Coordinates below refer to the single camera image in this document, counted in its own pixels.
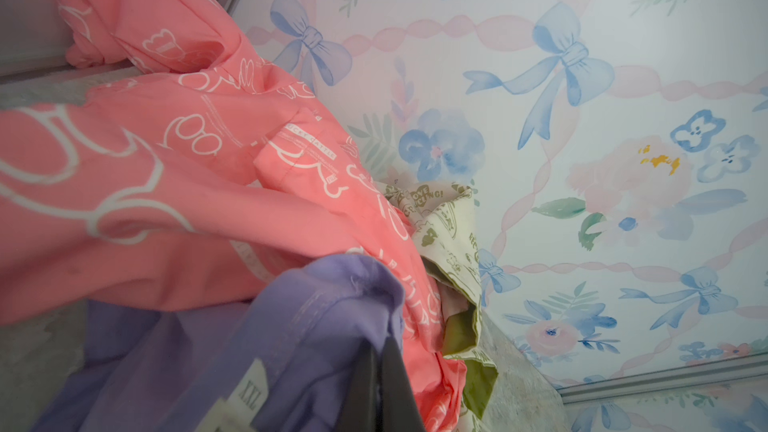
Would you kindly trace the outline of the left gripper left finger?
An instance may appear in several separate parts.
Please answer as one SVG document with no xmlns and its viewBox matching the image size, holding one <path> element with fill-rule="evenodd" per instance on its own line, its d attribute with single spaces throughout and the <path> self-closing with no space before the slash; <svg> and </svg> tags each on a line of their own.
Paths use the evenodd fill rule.
<svg viewBox="0 0 768 432">
<path fill-rule="evenodd" d="M 335 432 L 375 432 L 378 425 L 379 361 L 371 344 L 363 344 L 356 358 Z"/>
</svg>

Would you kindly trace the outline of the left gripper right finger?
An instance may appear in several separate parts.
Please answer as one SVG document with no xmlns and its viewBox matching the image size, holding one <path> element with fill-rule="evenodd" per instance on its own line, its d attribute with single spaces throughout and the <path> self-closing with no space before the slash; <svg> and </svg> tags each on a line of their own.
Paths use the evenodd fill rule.
<svg viewBox="0 0 768 432">
<path fill-rule="evenodd" d="M 410 386 L 403 357 L 394 338 L 388 337 L 379 370 L 382 432 L 425 432 L 423 420 Z"/>
</svg>

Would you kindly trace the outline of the purple cloth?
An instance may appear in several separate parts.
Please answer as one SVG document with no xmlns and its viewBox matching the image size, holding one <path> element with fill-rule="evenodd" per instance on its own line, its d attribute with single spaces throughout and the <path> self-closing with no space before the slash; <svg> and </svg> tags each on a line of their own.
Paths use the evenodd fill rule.
<svg viewBox="0 0 768 432">
<path fill-rule="evenodd" d="M 363 344 L 402 357 L 405 294 L 377 260 L 334 255 L 253 301 L 154 312 L 93 301 L 85 364 L 38 431 L 334 431 Z"/>
</svg>

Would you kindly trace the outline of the cream green printed cloth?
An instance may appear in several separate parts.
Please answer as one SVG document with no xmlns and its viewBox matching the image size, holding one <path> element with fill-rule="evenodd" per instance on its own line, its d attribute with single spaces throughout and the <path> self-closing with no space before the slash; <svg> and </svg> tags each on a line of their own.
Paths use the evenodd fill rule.
<svg viewBox="0 0 768 432">
<path fill-rule="evenodd" d="M 472 188 L 425 182 L 407 188 L 385 185 L 383 193 L 413 226 L 426 272 L 437 281 L 443 357 L 466 366 L 457 429 L 479 431 L 498 371 L 480 347 L 483 287 Z"/>
</svg>

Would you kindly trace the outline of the pink printed cloth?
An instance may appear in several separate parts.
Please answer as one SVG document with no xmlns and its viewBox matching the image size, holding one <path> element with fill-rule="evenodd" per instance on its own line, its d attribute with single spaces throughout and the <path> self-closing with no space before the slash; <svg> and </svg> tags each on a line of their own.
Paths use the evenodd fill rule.
<svg viewBox="0 0 768 432">
<path fill-rule="evenodd" d="M 412 225 L 310 86 L 261 58 L 215 0 L 56 0 L 70 64 L 139 75 L 82 106 L 1 114 L 1 321 L 83 298 L 161 311 L 248 299 L 340 253 L 403 286 L 404 359 L 425 427 L 459 420 L 440 296 Z"/>
</svg>

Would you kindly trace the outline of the right aluminium corner post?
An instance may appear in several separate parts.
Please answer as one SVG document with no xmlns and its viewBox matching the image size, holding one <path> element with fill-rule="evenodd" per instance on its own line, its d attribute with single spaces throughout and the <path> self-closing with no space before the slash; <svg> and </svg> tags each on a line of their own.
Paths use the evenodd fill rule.
<svg viewBox="0 0 768 432">
<path fill-rule="evenodd" d="M 559 389 L 558 394 L 563 403 L 569 405 L 700 388 L 766 376 L 767 353 L 764 352 L 749 357 L 569 386 Z"/>
</svg>

